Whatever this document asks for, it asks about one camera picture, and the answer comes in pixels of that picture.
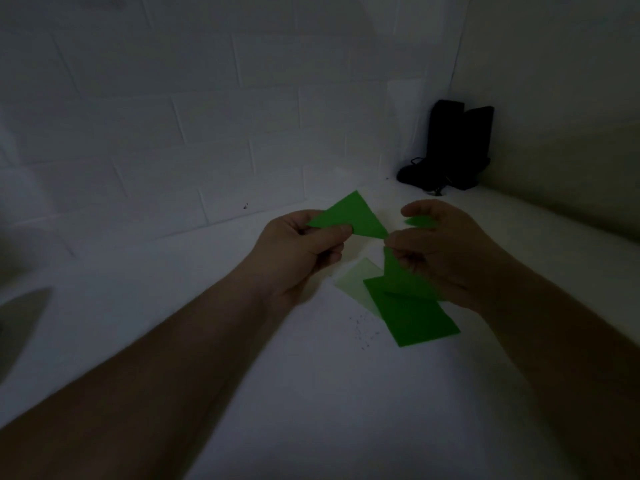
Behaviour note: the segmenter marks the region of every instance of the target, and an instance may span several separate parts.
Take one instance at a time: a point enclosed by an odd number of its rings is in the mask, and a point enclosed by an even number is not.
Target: green square paper
[[[438,226],[438,221],[433,217],[429,216],[414,216],[409,217],[404,221],[406,224],[409,224],[413,227],[422,227],[425,229],[434,229]]]
[[[336,280],[335,286],[347,293],[347,295],[352,297],[375,316],[382,318],[378,311],[378,307],[373,302],[373,298],[367,290],[367,287],[364,286],[364,283],[362,282],[363,280],[377,278],[379,276],[382,276],[382,270],[371,261],[364,258],[348,270],[344,276]]]
[[[385,248],[384,290],[414,298],[441,299],[440,294],[426,279],[402,268],[390,248]]]
[[[386,239],[389,235],[357,190],[311,219],[307,225],[323,228],[341,224],[350,224],[357,235],[378,239]]]
[[[435,300],[385,293],[384,278],[364,280],[391,335],[400,347],[460,333]]]

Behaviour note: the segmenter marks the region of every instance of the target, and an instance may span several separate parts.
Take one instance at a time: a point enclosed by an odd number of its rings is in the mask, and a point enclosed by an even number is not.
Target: paper
[[[384,291],[385,278],[364,280],[391,335],[400,347],[460,333],[435,300],[411,298]]]
[[[340,224],[351,224],[353,233],[357,235],[378,239],[389,235],[358,191],[350,193],[308,223],[311,227],[320,228]]]
[[[388,293],[422,299],[442,299],[440,294],[426,279],[402,268],[390,248],[385,248],[383,287]]]
[[[409,224],[413,227],[423,227],[425,229],[435,229],[438,226],[438,221],[429,216],[414,216],[409,217],[404,221],[405,224]]]
[[[378,307],[373,302],[373,298],[367,290],[367,287],[364,286],[364,283],[362,282],[363,280],[377,278],[378,276],[382,276],[382,270],[371,261],[364,258],[348,270],[344,276],[336,280],[335,286],[347,293],[347,295],[352,297],[375,316],[382,318],[378,311]]]

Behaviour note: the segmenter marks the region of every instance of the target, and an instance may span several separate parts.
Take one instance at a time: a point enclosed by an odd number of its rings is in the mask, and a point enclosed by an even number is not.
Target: person's right hand
[[[405,269],[425,277],[448,301],[481,315],[496,311],[503,288],[523,266],[496,244],[466,212],[439,200],[405,205],[405,217],[427,215],[435,229],[389,234],[385,245]]]

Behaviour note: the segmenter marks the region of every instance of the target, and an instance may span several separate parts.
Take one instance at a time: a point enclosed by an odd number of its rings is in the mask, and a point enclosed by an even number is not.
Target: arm
[[[435,230],[391,234],[400,263],[480,313],[529,380],[560,441],[592,478],[640,475],[640,349],[553,283],[519,263],[466,213],[413,202]]]
[[[5,478],[175,475],[209,407],[267,319],[341,258],[350,228],[309,229],[319,211],[270,222],[228,276],[141,339],[0,431]]]

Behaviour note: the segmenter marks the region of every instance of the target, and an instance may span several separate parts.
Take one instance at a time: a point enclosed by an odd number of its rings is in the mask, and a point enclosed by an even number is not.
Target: person's left hand
[[[245,282],[260,293],[270,314],[291,311],[309,278],[342,258],[349,225],[316,229],[307,223],[322,210],[300,210],[272,220],[238,265]]]

